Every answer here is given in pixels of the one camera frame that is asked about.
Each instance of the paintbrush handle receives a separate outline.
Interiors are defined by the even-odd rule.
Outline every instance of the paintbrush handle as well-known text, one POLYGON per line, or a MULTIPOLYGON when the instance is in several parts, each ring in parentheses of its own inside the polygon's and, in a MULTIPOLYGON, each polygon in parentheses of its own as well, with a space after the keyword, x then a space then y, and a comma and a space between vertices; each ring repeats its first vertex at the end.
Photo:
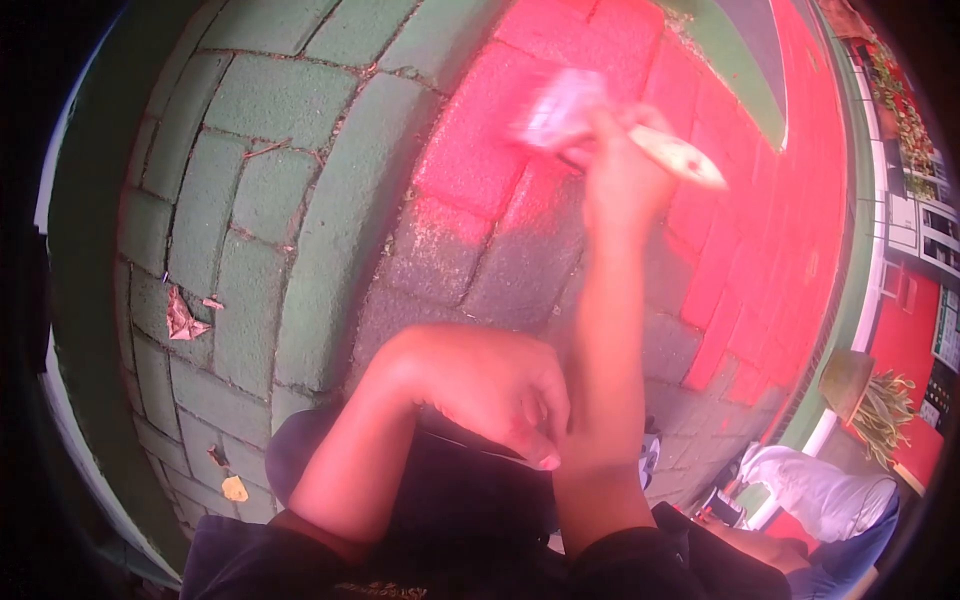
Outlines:
POLYGON ((628 135, 648 157, 680 179, 709 189, 728 189, 713 161, 679 137, 643 125, 637 125, 628 135))

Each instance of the sign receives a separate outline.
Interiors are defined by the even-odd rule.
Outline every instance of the sign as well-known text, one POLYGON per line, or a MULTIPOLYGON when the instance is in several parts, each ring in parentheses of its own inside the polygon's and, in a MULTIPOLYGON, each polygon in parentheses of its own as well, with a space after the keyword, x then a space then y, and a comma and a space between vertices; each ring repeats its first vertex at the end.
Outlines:
POLYGON ((933 355, 953 372, 960 372, 960 332, 957 319, 960 297, 940 286, 940 306, 937 308, 937 323, 933 335, 933 355))

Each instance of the sidewalk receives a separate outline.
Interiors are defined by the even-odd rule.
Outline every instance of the sidewalk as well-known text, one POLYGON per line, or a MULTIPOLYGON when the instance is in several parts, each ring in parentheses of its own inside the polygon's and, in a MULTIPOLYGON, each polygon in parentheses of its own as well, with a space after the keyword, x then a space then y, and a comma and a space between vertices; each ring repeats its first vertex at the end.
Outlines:
POLYGON ((794 387, 837 266, 846 150, 828 63, 790 1, 773 3, 782 153, 655 5, 509 4, 215 0, 184 32, 133 149, 116 278, 134 422, 187 535, 206 513, 269 520, 271 431, 343 400, 407 324, 562 348, 582 178, 492 135, 541 60, 661 107, 732 185, 682 186, 648 249, 642 368, 664 432, 651 502, 696 493, 794 387), (167 339, 171 285, 211 331, 167 339), (224 310, 201 304, 213 294, 224 310), (228 474, 250 500, 223 498, 228 474))

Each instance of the flower pot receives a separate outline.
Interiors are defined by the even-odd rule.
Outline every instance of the flower pot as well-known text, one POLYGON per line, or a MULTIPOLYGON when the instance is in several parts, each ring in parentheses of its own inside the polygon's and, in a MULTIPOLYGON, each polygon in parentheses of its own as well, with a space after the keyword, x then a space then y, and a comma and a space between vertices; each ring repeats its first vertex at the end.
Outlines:
POLYGON ((835 348, 827 360, 818 389, 830 410, 846 425, 853 420, 867 393, 875 363, 876 359, 866 352, 843 348, 835 348))

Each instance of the fingernail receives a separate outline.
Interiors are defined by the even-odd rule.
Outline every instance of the fingernail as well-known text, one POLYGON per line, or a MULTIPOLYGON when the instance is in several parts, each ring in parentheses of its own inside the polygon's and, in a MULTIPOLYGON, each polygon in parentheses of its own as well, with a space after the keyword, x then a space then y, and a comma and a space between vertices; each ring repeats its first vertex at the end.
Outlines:
POLYGON ((540 461, 540 468, 544 470, 555 470, 560 466, 560 457, 556 454, 551 454, 542 461, 540 461))

